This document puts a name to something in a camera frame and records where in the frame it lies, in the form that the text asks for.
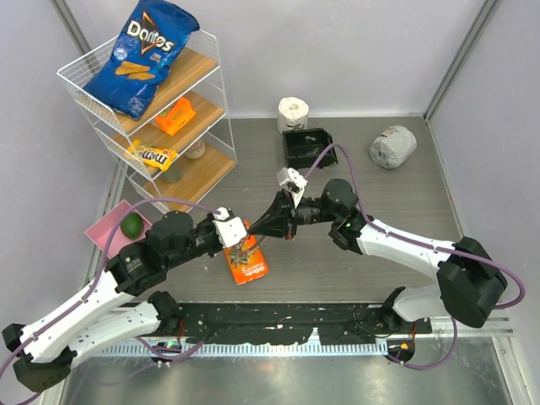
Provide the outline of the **large metal disc keyring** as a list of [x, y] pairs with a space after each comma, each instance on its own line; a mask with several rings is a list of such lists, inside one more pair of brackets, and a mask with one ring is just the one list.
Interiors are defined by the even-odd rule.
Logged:
[[249, 262], [251, 254], [260, 248], [261, 243], [265, 239], [266, 236], [260, 236], [259, 238], [257, 238], [253, 235], [244, 238], [240, 243], [230, 247], [229, 262], [233, 266], [247, 264]]

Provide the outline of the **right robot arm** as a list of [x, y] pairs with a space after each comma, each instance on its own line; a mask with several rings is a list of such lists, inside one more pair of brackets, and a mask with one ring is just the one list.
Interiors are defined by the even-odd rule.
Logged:
[[250, 234], [292, 240], [301, 225], [328, 223], [328, 234], [340, 249], [381, 257], [431, 278], [431, 285], [398, 287], [387, 297], [381, 320], [391, 332], [432, 316], [451, 316], [480, 328], [507, 288], [502, 272], [473, 238], [431, 240], [394, 229], [364, 214], [353, 187], [344, 179], [331, 179], [317, 198], [302, 197], [300, 190], [286, 182], [269, 209], [250, 226]]

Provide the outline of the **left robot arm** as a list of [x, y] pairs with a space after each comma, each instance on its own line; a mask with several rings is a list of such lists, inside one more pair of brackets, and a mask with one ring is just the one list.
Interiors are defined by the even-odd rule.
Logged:
[[92, 354], [128, 338], [178, 330], [181, 310], [167, 292], [155, 292], [128, 313], [105, 314], [162, 283], [174, 267], [204, 254], [214, 256], [243, 241], [242, 220], [221, 208], [199, 224], [180, 211], [154, 223], [143, 239], [121, 248], [89, 285], [30, 325], [11, 324], [3, 339], [15, 355], [19, 383], [43, 392], [64, 380]]

